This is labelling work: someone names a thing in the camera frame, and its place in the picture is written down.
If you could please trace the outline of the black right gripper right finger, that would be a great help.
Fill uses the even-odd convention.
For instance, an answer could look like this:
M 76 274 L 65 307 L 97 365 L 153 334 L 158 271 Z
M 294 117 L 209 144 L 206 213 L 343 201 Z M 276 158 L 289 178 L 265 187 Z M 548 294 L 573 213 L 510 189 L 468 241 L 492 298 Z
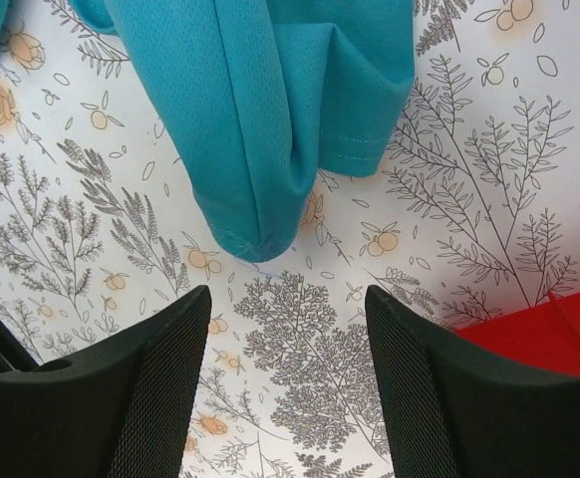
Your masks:
M 580 377 L 506 358 L 368 288 L 398 477 L 580 477 Z

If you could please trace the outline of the teal t shirt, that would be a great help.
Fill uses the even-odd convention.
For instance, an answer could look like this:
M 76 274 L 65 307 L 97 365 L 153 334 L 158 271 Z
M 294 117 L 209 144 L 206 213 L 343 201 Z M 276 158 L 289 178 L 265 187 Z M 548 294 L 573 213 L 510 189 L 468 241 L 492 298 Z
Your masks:
M 319 170 L 373 175 L 415 77 L 410 1 L 75 1 L 119 37 L 217 244 L 294 241 Z

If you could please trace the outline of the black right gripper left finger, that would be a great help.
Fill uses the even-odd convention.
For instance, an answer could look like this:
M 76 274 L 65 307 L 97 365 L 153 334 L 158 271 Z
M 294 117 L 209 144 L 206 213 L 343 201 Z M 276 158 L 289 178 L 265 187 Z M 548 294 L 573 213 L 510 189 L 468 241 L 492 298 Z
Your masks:
M 175 477 L 204 355 L 199 286 L 85 349 L 0 379 L 0 477 Z

